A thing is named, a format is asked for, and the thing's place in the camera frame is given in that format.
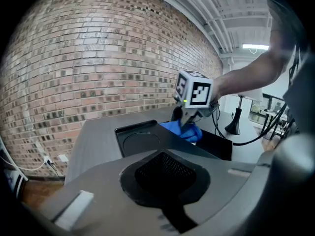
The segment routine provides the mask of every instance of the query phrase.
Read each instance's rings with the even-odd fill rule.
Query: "blue object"
[[[202,138],[201,129],[194,123],[187,123],[184,131],[181,130],[180,120],[164,122],[160,123],[160,125],[190,143],[196,143]]]

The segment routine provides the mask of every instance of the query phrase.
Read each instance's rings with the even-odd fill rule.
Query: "mesh grate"
[[[196,180],[192,169],[161,152],[135,171],[138,184],[153,195],[173,197],[189,188]]]

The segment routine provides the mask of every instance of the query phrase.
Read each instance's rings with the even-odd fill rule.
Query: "window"
[[[280,98],[268,95],[268,94],[262,94],[263,100],[262,102],[258,101],[252,101],[251,111],[249,115],[249,119],[253,122],[259,123],[261,125],[265,122],[266,114],[262,113],[262,110],[269,110],[273,113],[277,113],[282,106],[284,105],[284,101]]]

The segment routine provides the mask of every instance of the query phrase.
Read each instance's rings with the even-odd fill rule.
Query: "gray machine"
[[[177,85],[180,84],[181,74],[185,72],[180,73]],[[205,88],[196,91],[198,94],[195,93],[194,97],[203,90]],[[201,100],[205,102],[210,97],[209,89]],[[185,100],[191,101],[192,98],[187,93],[179,97],[183,116],[189,116],[182,121],[182,127],[196,116],[207,117],[214,109],[209,102],[202,108],[186,105],[189,101]],[[288,194],[301,187],[315,170],[312,163],[315,162],[315,139],[307,134],[286,139],[275,152],[263,153],[256,164],[189,153],[185,150],[189,148],[185,142],[182,140],[184,146],[180,149],[167,148],[169,154],[178,162],[189,162],[186,166],[193,171],[193,165],[206,170],[210,184],[198,201],[180,206],[181,212],[171,219],[163,207],[150,206],[142,200],[139,189],[143,185],[140,182],[135,179],[127,181],[130,188],[138,188],[138,199],[134,199],[121,181],[126,169],[135,167],[137,170],[152,162],[160,153],[156,149],[93,167],[50,198],[41,208],[41,213],[48,221],[58,225],[58,230],[64,226],[67,233],[80,232],[87,236],[255,235],[259,234],[259,228],[274,218],[274,211],[287,209],[283,207],[283,202],[290,197]],[[82,191],[87,191],[89,195],[86,198],[78,195]]]

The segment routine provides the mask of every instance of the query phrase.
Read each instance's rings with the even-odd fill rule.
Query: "black panel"
[[[233,142],[202,130],[202,138],[196,146],[222,160],[232,160]]]
[[[167,148],[176,149],[189,154],[216,158],[209,152],[196,147],[162,127],[156,120],[118,128],[115,130],[115,133],[123,157],[150,150]]]

